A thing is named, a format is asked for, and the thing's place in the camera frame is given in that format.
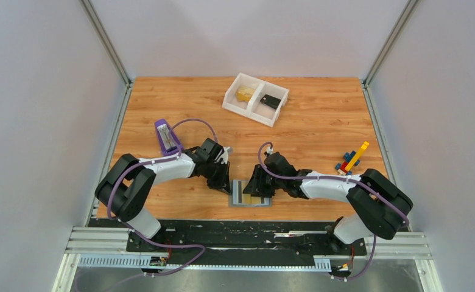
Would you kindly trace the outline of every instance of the yellow object in tray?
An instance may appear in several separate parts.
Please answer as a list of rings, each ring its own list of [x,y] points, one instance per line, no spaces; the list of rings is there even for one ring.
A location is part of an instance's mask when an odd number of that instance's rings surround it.
[[[253,88],[241,86],[236,92],[236,98],[240,102],[248,102],[252,98],[254,92],[255,89]]]

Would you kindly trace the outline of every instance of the robotic arm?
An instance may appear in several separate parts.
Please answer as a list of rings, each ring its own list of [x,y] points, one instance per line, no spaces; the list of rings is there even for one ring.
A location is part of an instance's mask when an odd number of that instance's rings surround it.
[[[118,178],[130,167],[139,164],[125,176],[125,179],[133,180],[132,183],[129,186],[123,183],[117,186],[110,209],[118,220],[133,226],[147,238],[152,238],[161,227],[159,221],[143,208],[152,186],[175,178],[203,176],[210,189],[228,195],[231,193],[228,177],[230,152],[230,147],[223,148],[207,138],[201,147],[190,148],[168,158],[137,159],[124,154],[99,183],[95,196],[108,207]]]
[[[372,234],[390,240],[403,225],[403,219],[395,210],[349,179],[371,187],[404,215],[413,208],[413,202],[375,169],[367,169],[363,175],[347,176],[344,179],[344,176],[324,175],[310,169],[296,170],[284,156],[279,152],[273,153],[271,148],[265,154],[267,157],[264,164],[276,176],[268,174],[260,164],[255,165],[244,193],[271,198],[276,189],[283,189],[294,198],[325,198],[352,205],[356,214],[340,217],[328,231],[329,244],[334,251],[338,251],[344,244],[349,245]],[[325,176],[326,179],[315,179],[319,176]]]

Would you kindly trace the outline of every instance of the wood grain surface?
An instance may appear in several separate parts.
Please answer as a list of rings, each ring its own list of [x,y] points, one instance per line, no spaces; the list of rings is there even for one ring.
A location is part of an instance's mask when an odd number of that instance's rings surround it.
[[[219,143],[231,146],[230,179],[249,179],[257,164],[259,146],[272,141],[296,169],[336,174],[343,154],[368,141],[369,148],[353,173],[375,168],[385,174],[370,115],[357,78],[261,79],[290,90],[286,106],[273,128],[222,109],[225,91],[234,77],[137,78],[124,117],[112,163],[124,153],[137,158],[160,157],[153,123],[170,125],[197,117],[209,122]],[[199,122],[175,129],[185,147],[201,145],[211,136]],[[176,179],[154,186],[146,208],[157,218],[215,220],[334,221],[352,208],[336,201],[295,199],[277,190],[271,207],[229,207],[228,196],[209,190],[204,178]],[[100,205],[99,217],[106,217]]]

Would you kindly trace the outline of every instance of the white wall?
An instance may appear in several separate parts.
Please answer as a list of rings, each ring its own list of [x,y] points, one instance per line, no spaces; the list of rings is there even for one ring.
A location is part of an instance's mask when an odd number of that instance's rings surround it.
[[[475,291],[475,1],[422,0],[372,90],[444,291]]]
[[[79,1],[0,1],[0,291],[49,291],[123,85]]]
[[[93,0],[130,76],[365,77],[406,0]]]

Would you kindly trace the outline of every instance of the purple box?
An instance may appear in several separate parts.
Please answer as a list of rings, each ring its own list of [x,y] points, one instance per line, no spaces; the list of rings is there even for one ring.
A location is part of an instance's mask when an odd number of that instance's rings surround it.
[[[177,147],[173,140],[183,148],[177,135],[172,131],[170,133],[171,126],[165,119],[160,119],[155,122],[155,133],[157,134],[158,143],[163,156],[173,155],[178,152]]]

